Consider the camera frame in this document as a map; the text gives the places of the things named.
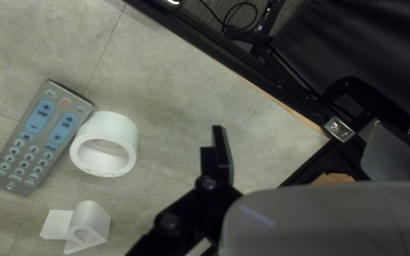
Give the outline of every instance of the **blue channel button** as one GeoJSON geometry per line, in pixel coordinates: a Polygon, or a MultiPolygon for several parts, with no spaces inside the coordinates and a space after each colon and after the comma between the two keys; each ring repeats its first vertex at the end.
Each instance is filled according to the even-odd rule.
{"type": "Polygon", "coordinates": [[[47,100],[41,100],[37,103],[33,110],[33,114],[41,117],[45,120],[50,120],[51,116],[55,112],[55,105],[47,100]]]}
{"type": "Polygon", "coordinates": [[[68,131],[72,131],[77,125],[77,123],[78,123],[78,117],[71,112],[67,112],[67,113],[64,113],[60,117],[60,120],[58,121],[56,125],[68,131]]]}
{"type": "Polygon", "coordinates": [[[31,114],[28,120],[26,120],[25,129],[31,133],[40,133],[47,122],[48,120],[40,118],[35,114],[31,114]]]}
{"type": "Polygon", "coordinates": [[[33,141],[33,140],[34,140],[34,136],[32,136],[31,134],[26,133],[26,132],[20,132],[20,133],[18,134],[18,136],[20,136],[20,138],[24,138],[24,139],[29,140],[29,141],[33,141]]]}
{"type": "Polygon", "coordinates": [[[59,125],[56,125],[51,131],[49,138],[51,142],[60,144],[65,141],[70,133],[70,131],[60,127],[59,125]]]}
{"type": "Polygon", "coordinates": [[[53,151],[53,152],[56,152],[56,151],[59,150],[58,146],[55,146],[55,145],[50,144],[50,143],[45,143],[45,144],[44,144],[44,148],[47,148],[47,149],[49,149],[49,150],[51,150],[51,151],[53,151]]]}

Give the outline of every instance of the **black cable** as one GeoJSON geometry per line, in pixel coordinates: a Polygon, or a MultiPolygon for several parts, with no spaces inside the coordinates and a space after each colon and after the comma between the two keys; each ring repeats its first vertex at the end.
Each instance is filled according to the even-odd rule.
{"type": "MultiPolygon", "coordinates": [[[[225,29],[226,29],[226,27],[229,25],[231,19],[233,18],[233,16],[236,14],[236,12],[237,12],[243,5],[248,5],[248,6],[250,6],[251,8],[253,8],[254,11],[255,11],[255,15],[254,15],[253,20],[251,21],[251,23],[250,23],[249,25],[243,27],[243,29],[246,29],[246,28],[250,27],[250,26],[255,22],[255,20],[257,19],[257,15],[258,15],[257,7],[256,7],[255,5],[253,5],[252,3],[248,3],[248,0],[246,0],[245,2],[237,3],[236,5],[232,6],[232,8],[229,9],[229,10],[227,11],[227,13],[225,14],[224,20],[220,20],[219,17],[218,17],[218,15],[216,15],[216,14],[214,13],[214,11],[204,2],[204,0],[199,0],[199,1],[205,6],[205,8],[207,8],[207,9],[211,12],[211,14],[214,16],[214,18],[221,24],[221,32],[222,32],[222,33],[225,32],[225,29]],[[238,9],[235,10],[235,12],[234,12],[234,13],[231,15],[231,17],[229,18],[229,20],[227,20],[227,17],[228,17],[229,14],[231,13],[231,11],[232,11],[233,9],[235,9],[236,7],[238,7],[238,9]]],[[[246,37],[248,34],[250,34],[251,32],[253,32],[254,29],[256,29],[256,27],[257,27],[257,25],[258,25],[259,23],[260,23],[260,20],[259,20],[259,22],[256,23],[256,25],[255,25],[252,29],[250,29],[250,30],[249,30],[248,32],[246,32],[244,35],[242,35],[242,36],[239,37],[239,38],[233,39],[233,40],[239,40],[239,39],[241,39],[241,38],[246,37]]]]}
{"type": "Polygon", "coordinates": [[[229,25],[229,23],[231,22],[233,16],[235,16],[235,14],[238,12],[238,10],[239,10],[240,8],[242,8],[242,6],[243,6],[243,5],[240,5],[240,6],[234,11],[234,13],[231,15],[231,17],[230,17],[229,20],[227,21],[227,25],[229,25]]]}

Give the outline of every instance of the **tv remote control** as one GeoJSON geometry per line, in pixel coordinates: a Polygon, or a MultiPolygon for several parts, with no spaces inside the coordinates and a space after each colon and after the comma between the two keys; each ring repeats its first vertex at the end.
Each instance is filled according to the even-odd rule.
{"type": "Polygon", "coordinates": [[[0,189],[31,196],[92,111],[91,102],[46,80],[0,153],[0,189]]]}

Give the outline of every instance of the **screw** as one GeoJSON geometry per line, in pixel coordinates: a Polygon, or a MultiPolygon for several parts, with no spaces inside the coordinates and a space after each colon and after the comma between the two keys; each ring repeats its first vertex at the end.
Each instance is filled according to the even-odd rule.
{"type": "Polygon", "coordinates": [[[202,187],[212,190],[216,187],[218,183],[216,182],[214,178],[207,177],[202,180],[201,184],[202,184],[202,187]]]}
{"type": "Polygon", "coordinates": [[[159,222],[160,227],[165,231],[174,231],[180,224],[179,218],[174,213],[166,213],[159,222]]]}
{"type": "Polygon", "coordinates": [[[338,123],[333,123],[332,125],[330,125],[330,128],[333,130],[336,130],[339,128],[339,124],[338,123]]]}

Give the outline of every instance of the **wooden edge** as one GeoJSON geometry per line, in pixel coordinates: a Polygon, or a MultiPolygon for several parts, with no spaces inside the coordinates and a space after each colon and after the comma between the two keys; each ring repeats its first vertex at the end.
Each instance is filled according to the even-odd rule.
{"type": "Polygon", "coordinates": [[[297,111],[293,110],[292,108],[290,108],[288,105],[282,103],[281,101],[279,101],[278,99],[276,99],[275,97],[271,96],[270,94],[268,94],[266,91],[260,89],[259,87],[255,86],[253,83],[251,83],[250,81],[246,80],[245,78],[241,77],[240,75],[236,74],[240,79],[244,80],[245,82],[247,82],[248,84],[252,85],[256,90],[260,91],[263,95],[267,96],[268,98],[270,98],[272,101],[276,102],[276,104],[278,104],[279,106],[281,106],[282,108],[284,108],[287,112],[289,112],[290,114],[292,114],[294,117],[296,117],[297,119],[299,119],[300,121],[302,121],[303,123],[305,123],[306,125],[310,126],[311,128],[313,128],[315,131],[317,131],[318,133],[322,134],[325,137],[328,138],[332,138],[332,135],[329,134],[327,131],[325,131],[322,127],[320,127],[319,125],[315,124],[313,121],[307,119],[306,117],[304,117],[302,114],[298,113],[297,111]]]}

